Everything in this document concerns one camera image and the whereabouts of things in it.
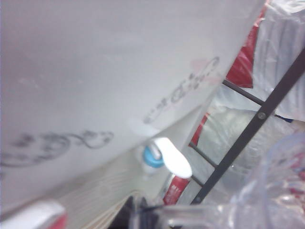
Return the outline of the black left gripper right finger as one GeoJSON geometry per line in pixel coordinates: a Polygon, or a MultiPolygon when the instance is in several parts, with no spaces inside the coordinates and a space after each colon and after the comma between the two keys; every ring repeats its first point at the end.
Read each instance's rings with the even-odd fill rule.
{"type": "Polygon", "coordinates": [[[139,209],[137,211],[138,229],[154,229],[156,226],[157,214],[155,210],[157,206],[148,205],[145,198],[141,198],[139,209]]]}

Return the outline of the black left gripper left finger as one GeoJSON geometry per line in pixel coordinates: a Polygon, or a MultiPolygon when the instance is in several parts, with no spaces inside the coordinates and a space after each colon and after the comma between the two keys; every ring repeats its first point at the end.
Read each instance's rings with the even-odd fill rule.
{"type": "Polygon", "coordinates": [[[114,229],[128,229],[129,228],[129,219],[131,217],[133,211],[133,204],[134,197],[130,196],[121,209],[119,210],[118,214],[113,220],[113,228],[114,229]]]}

